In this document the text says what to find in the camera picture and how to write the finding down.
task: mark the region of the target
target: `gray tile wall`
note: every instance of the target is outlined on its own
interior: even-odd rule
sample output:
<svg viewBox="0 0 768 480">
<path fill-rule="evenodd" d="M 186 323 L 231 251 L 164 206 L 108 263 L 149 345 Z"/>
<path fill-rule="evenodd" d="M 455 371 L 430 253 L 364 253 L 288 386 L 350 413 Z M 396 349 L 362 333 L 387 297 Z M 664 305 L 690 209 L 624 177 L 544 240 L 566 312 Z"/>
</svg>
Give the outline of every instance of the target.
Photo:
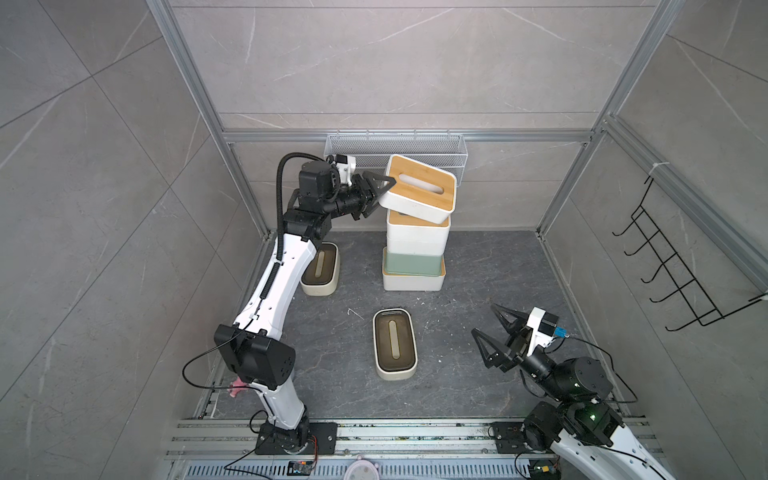
<svg viewBox="0 0 768 480">
<path fill-rule="evenodd" d="M 624 255 L 643 243 L 634 227 L 622 237 L 612 234 L 629 224 L 646 177 L 606 140 L 547 242 L 595 338 L 614 354 L 619 373 L 626 373 L 640 396 L 636 413 L 649 417 L 677 477 L 765 478 L 768 361 L 761 342 L 745 342 L 733 332 L 758 331 L 768 303 L 710 326 L 665 330 L 692 319 L 682 297 L 652 303 L 650 298 L 674 289 L 671 280 L 662 272 L 643 283 L 641 277 L 650 279 L 659 265 L 655 256 L 648 247 Z M 724 312 L 759 293 L 659 187 L 651 188 L 644 206 Z M 670 254 L 656 240 L 660 254 Z M 690 279 L 682 265 L 671 268 L 681 282 Z M 697 312 L 711 308 L 700 291 L 688 293 Z"/>
<path fill-rule="evenodd" d="M 767 15 L 765 2 L 689 0 L 620 111 L 620 117 L 645 141 L 766 250 Z M 639 243 L 608 233 L 611 228 L 618 230 L 621 218 L 634 208 L 627 197 L 641 194 L 638 184 L 644 175 L 609 144 L 592 160 L 571 198 L 638 298 L 658 341 L 722 443 L 717 456 L 689 456 L 686 463 L 708 458 L 711 464 L 716 458 L 726 477 L 768 478 L 763 447 L 768 440 L 764 415 L 768 357 L 761 342 L 744 342 L 732 334 L 734 329 L 757 331 L 768 309 L 759 304 L 712 326 L 692 326 L 677 333 L 663 328 L 680 325 L 689 317 L 682 299 L 648 302 L 649 296 L 668 290 L 669 281 L 639 283 L 640 275 L 653 273 L 653 262 L 640 254 L 624 256 L 621 248 Z M 656 220 L 724 312 L 758 294 L 665 195 L 654 188 L 649 200 Z M 594 297 L 584 294 L 579 300 L 583 305 Z M 694 297 L 694 307 L 700 313 L 709 309 L 700 294 Z M 644 361 L 649 356 L 638 358 Z M 675 420 L 670 425 L 683 431 L 683 423 Z"/>
<path fill-rule="evenodd" d="M 3 2 L 0 99 L 0 477 L 147 478 L 260 238 L 142 0 Z"/>
<path fill-rule="evenodd" d="M 620 116 L 768 251 L 768 3 L 689 0 Z"/>
<path fill-rule="evenodd" d="M 533 230 L 547 209 L 565 172 L 580 148 L 578 142 L 476 142 L 467 145 L 468 160 L 458 188 L 455 230 Z M 291 151 L 323 155 L 322 143 L 238 143 L 235 151 L 243 165 L 267 225 L 276 225 L 275 175 L 277 162 Z M 283 197 L 298 187 L 301 159 L 283 171 Z M 336 230 L 385 230 L 386 215 L 374 213 L 355 222 L 333 220 Z"/>
<path fill-rule="evenodd" d="M 589 128 L 656 2 L 172 3 L 228 128 Z"/>
</svg>

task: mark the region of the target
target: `wire mesh basket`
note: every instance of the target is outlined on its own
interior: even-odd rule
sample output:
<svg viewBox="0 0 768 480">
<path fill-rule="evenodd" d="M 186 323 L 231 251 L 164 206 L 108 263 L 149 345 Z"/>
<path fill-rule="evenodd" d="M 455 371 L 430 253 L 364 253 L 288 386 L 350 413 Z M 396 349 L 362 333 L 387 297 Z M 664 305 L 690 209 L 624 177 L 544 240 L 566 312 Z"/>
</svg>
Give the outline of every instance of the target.
<svg viewBox="0 0 768 480">
<path fill-rule="evenodd" d="M 467 144 L 461 134 L 331 134 L 325 155 L 354 155 L 358 170 L 384 170 L 389 156 L 398 154 L 456 176 L 461 184 L 467 164 Z"/>
</svg>

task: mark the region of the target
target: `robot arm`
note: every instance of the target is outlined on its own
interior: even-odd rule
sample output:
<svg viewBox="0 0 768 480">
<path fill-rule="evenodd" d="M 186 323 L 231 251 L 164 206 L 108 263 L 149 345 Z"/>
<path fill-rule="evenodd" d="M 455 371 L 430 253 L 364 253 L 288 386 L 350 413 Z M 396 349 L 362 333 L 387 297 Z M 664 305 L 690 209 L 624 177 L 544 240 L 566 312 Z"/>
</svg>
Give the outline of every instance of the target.
<svg viewBox="0 0 768 480">
<path fill-rule="evenodd" d="M 312 156 L 283 157 L 278 167 L 278 195 L 282 166 L 293 157 Z M 288 306 L 304 270 L 330 230 L 331 220 L 347 214 L 355 220 L 361 215 L 368 217 L 378 207 L 379 197 L 394 184 L 395 179 L 368 171 L 355 174 L 354 157 L 336 155 L 305 163 L 288 211 L 278 213 L 278 241 L 271 267 L 261 276 L 235 323 L 219 325 L 214 334 L 227 368 L 261 398 L 267 412 L 262 431 L 271 432 L 287 452 L 300 452 L 310 433 L 306 407 L 293 388 L 296 350 L 280 342 Z"/>
<path fill-rule="evenodd" d="M 557 403 L 538 403 L 523 421 L 532 450 L 552 450 L 591 480 L 674 480 L 605 403 L 613 385 L 599 360 L 580 357 L 556 363 L 545 353 L 556 336 L 565 337 L 557 316 L 539 308 L 530 314 L 491 308 L 508 338 L 501 344 L 472 330 L 485 366 L 502 372 L 520 366 Z"/>
</svg>

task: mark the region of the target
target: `pink round object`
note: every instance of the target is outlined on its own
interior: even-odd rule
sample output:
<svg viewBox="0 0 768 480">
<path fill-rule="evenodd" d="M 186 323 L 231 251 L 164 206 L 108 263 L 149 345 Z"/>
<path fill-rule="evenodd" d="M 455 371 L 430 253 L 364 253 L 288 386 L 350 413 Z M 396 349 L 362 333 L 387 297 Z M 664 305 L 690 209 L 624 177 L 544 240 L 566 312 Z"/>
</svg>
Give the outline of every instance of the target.
<svg viewBox="0 0 768 480">
<path fill-rule="evenodd" d="M 344 480 L 379 480 L 379 470 L 368 460 L 358 460 L 347 468 Z"/>
</svg>

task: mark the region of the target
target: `floor vent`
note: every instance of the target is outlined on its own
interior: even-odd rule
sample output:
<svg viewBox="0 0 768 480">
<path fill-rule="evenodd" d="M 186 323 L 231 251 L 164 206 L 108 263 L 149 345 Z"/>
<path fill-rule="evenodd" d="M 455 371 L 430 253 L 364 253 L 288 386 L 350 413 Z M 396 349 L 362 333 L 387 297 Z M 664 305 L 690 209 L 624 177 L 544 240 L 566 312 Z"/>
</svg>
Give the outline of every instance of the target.
<svg viewBox="0 0 768 480">
<path fill-rule="evenodd" d="M 317 480 L 341 480 L 348 465 L 354 458 L 320 459 L 311 478 Z M 462 459 L 386 459 L 375 460 L 379 464 L 382 480 L 490 480 L 492 478 L 524 478 L 515 471 L 512 458 L 462 458 Z M 288 460 L 243 460 L 233 465 L 242 472 L 224 470 L 228 462 L 215 460 L 191 461 L 184 480 L 218 480 L 220 478 L 262 478 L 265 475 L 272 480 L 297 480 L 301 476 L 288 475 Z M 528 460 L 518 460 L 518 470 L 528 474 Z"/>
</svg>

